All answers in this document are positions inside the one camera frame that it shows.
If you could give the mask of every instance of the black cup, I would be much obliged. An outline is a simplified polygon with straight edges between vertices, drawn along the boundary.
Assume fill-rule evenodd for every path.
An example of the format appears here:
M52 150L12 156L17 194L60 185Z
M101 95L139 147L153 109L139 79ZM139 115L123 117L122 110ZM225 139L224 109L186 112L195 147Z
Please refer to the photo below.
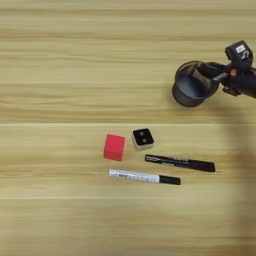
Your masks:
M198 67L204 64L192 61L183 64L176 72L172 94L175 100L185 107L196 107L218 89L218 83L203 76Z

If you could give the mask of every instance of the black marker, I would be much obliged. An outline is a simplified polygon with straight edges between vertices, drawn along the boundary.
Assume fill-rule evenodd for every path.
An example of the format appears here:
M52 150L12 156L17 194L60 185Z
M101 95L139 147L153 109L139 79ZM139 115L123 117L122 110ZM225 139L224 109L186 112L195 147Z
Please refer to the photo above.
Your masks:
M212 162L155 155L145 155L145 161L150 163L165 164L205 172L215 172L215 165Z
M155 174L149 174L149 173L109 169L109 176L116 177L116 178L122 178L122 179L128 179L128 180L137 180L137 181L145 181L145 182L152 182L152 183L165 183L165 184L172 184L172 185L181 185L180 178L162 176L162 175L155 175Z

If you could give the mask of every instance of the marker label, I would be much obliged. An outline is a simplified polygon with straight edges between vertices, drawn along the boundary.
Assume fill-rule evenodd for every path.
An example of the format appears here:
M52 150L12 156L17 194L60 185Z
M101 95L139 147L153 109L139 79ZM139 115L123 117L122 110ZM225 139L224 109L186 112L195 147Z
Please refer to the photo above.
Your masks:
M109 176L122 178L122 179L129 179L129 180L153 182L153 183L160 182L159 175L137 173L137 172L123 171L123 170L116 170L116 169L110 169Z

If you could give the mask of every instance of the black marker cap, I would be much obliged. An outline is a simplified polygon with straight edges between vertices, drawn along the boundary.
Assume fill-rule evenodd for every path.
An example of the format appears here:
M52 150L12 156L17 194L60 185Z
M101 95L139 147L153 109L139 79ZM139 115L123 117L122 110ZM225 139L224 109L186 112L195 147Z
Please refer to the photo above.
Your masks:
M168 177L159 175L160 181L159 183L173 184L173 185L181 185L181 179L177 177Z

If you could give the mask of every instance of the red block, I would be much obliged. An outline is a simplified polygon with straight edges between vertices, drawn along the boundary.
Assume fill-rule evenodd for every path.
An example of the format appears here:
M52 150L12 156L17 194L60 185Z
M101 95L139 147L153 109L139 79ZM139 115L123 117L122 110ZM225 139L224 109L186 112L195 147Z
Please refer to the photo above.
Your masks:
M108 134L104 147L104 158L122 161L125 137Z

